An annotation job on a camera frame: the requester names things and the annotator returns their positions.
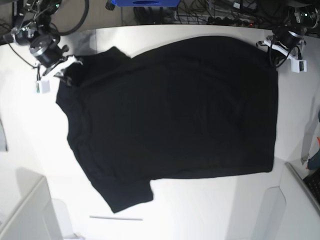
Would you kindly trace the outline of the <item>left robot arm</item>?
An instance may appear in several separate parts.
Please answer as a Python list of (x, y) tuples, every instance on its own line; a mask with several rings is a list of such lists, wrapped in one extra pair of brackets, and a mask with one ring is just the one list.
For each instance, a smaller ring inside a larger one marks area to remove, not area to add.
[(320, 24), (320, 8), (313, 5), (289, 7), (284, 23), (272, 31), (271, 42), (290, 50), (297, 46), (308, 30)]

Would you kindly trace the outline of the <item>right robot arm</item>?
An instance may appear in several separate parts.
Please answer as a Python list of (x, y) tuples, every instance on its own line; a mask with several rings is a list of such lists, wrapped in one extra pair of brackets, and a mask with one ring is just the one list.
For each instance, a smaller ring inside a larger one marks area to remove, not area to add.
[(1, 38), (7, 44), (13, 42), (28, 47), (36, 63), (31, 64), (22, 56), (18, 57), (37, 70), (38, 81), (58, 78), (65, 85), (71, 86), (72, 79), (65, 72), (77, 58), (65, 55), (70, 50), (67, 45), (59, 47), (61, 34), (51, 20), (61, 3), (60, 0), (28, 0), (17, 14), (11, 30)]

